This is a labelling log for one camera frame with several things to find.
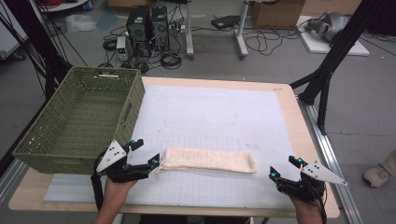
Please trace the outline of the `flat black device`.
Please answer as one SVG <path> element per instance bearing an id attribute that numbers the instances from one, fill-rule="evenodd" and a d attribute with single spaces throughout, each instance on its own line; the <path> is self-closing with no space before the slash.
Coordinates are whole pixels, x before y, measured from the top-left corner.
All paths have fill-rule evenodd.
<path id="1" fill-rule="evenodd" d="M 223 30 L 225 28 L 234 27 L 239 23 L 240 17 L 239 16 L 224 16 L 221 18 L 215 18 L 211 21 L 211 24 L 219 30 Z"/>

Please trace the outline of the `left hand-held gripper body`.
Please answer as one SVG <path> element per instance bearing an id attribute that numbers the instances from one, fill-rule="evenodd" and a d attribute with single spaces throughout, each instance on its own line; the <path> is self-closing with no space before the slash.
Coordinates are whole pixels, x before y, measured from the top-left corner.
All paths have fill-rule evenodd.
<path id="1" fill-rule="evenodd" d="M 150 172 L 139 170 L 139 165 L 127 163 L 128 153 L 122 147 L 117 140 L 113 140 L 107 150 L 98 156 L 95 162 L 95 173 L 106 174 L 116 183 L 148 178 Z"/>

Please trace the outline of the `white power strip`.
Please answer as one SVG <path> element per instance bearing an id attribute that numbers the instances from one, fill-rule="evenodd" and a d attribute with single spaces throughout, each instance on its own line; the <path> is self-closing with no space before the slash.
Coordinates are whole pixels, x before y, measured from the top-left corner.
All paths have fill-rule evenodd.
<path id="1" fill-rule="evenodd" d="M 171 24 L 168 29 L 182 34 L 186 32 L 186 26 L 182 24 Z"/>

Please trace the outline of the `black metal tripod stand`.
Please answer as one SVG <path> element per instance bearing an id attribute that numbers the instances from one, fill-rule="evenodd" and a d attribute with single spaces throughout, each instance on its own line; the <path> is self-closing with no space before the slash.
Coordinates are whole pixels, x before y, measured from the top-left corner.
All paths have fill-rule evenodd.
<path id="1" fill-rule="evenodd" d="M 304 91 L 298 95 L 298 99 L 307 105 L 313 105 L 316 97 L 320 95 L 317 125 L 322 134 L 326 134 L 325 120 L 332 75 L 381 7 L 387 2 L 388 0 L 361 0 L 346 28 L 335 40 L 320 66 L 310 75 L 290 84 L 293 89 L 304 84 L 307 85 Z"/>

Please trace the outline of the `white desk frame leg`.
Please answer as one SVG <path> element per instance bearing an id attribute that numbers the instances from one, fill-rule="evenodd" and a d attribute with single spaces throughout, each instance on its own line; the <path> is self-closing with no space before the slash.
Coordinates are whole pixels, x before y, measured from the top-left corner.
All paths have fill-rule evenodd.
<path id="1" fill-rule="evenodd" d="M 194 49 L 193 49 L 193 40 L 191 33 L 191 0 L 186 0 L 186 10 L 187 10 L 187 19 L 186 19 L 186 52 L 187 57 L 192 60 Z"/>
<path id="2" fill-rule="evenodd" d="M 238 28 L 235 30 L 235 39 L 240 50 L 240 58 L 244 59 L 248 56 L 248 50 L 245 44 L 245 40 L 243 38 L 243 31 L 246 21 L 246 16 L 248 14 L 248 0 L 242 1 L 242 8 L 240 13 L 240 20 Z"/>

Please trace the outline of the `person's dark clothing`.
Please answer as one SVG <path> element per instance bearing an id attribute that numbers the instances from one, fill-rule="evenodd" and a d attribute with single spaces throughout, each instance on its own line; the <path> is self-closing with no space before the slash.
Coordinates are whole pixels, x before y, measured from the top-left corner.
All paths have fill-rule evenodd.
<path id="1" fill-rule="evenodd" d="M 139 224 L 251 224 L 249 217 L 141 215 Z"/>

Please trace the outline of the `grey bench power supply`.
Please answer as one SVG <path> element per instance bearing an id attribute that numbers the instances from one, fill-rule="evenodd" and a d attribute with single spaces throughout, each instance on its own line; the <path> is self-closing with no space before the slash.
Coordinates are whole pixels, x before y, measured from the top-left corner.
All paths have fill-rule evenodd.
<path id="1" fill-rule="evenodd" d="M 119 36 L 117 38 L 116 51 L 118 57 L 122 62 L 126 62 L 129 58 L 127 38 L 125 36 Z"/>

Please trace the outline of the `person's left hand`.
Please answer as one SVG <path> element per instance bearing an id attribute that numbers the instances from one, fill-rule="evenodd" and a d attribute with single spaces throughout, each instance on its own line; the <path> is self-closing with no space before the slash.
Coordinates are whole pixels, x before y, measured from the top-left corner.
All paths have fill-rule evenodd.
<path id="1" fill-rule="evenodd" d="M 124 203 L 130 189 L 137 183 L 137 180 L 125 183 L 113 182 L 110 178 L 106 180 L 105 201 L 107 203 Z"/>

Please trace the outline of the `green plastic woven basket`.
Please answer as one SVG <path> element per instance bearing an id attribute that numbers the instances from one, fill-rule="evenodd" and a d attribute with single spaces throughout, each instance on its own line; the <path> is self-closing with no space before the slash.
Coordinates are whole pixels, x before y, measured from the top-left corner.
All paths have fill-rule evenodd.
<path id="1" fill-rule="evenodd" d="M 13 156 L 39 173 L 89 175 L 112 141 L 131 141 L 144 95 L 136 69 L 75 66 Z"/>

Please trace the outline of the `cream cloth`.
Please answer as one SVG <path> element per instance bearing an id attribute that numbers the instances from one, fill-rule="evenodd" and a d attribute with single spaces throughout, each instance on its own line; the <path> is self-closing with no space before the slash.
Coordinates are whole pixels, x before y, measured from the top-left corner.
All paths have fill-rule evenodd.
<path id="1" fill-rule="evenodd" d="M 184 147 L 166 149 L 161 168 L 164 170 L 219 170 L 242 174 L 257 172 L 250 153 Z"/>

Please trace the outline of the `grey rounded machine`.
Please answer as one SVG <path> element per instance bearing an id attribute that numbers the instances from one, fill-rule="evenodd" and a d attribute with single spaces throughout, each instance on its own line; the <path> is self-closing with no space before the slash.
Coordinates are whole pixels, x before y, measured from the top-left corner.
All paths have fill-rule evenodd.
<path id="1" fill-rule="evenodd" d="M 332 40 L 344 30 L 349 22 L 349 17 L 340 12 L 324 12 L 318 18 L 309 19 L 306 25 L 307 31 L 314 31 L 326 42 Z"/>

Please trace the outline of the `person's right hand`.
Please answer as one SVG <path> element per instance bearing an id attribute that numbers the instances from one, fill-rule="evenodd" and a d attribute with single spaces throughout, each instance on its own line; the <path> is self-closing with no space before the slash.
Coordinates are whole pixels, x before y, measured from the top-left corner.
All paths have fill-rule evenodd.
<path id="1" fill-rule="evenodd" d="M 290 197 L 290 200 L 293 203 L 298 216 L 313 217 L 320 215 L 320 208 L 315 203 L 307 203 L 295 197 Z"/>

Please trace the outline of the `black computer tower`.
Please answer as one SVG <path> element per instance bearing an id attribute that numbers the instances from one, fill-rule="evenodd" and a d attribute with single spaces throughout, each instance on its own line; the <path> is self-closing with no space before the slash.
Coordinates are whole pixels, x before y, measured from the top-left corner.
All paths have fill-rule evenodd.
<path id="1" fill-rule="evenodd" d="M 133 6 L 126 22 L 134 52 L 141 57 L 149 56 L 149 43 L 153 37 L 148 6 Z"/>
<path id="2" fill-rule="evenodd" d="M 168 51 L 170 49 L 170 44 L 167 7 L 154 7 L 151 10 L 151 21 L 157 49 Z"/>

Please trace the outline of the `brown cardboard box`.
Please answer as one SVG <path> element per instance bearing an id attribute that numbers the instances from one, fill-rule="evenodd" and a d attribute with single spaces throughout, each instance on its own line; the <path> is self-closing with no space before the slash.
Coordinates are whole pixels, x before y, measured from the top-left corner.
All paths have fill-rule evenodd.
<path id="1" fill-rule="evenodd" d="M 255 28 L 294 30 L 303 11 L 305 0 L 271 0 L 255 2 L 251 19 Z"/>

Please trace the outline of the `white gridded mat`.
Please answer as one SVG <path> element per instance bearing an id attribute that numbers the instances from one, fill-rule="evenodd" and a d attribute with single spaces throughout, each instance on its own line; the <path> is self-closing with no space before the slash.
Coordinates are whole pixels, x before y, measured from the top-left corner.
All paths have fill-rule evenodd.
<path id="1" fill-rule="evenodd" d="M 169 147 L 249 153 L 256 173 L 155 169 L 130 190 L 129 205 L 290 209 L 269 171 L 298 179 L 288 161 L 290 138 L 272 91 L 148 85 L 134 127 L 144 145 L 130 154 L 141 164 Z"/>

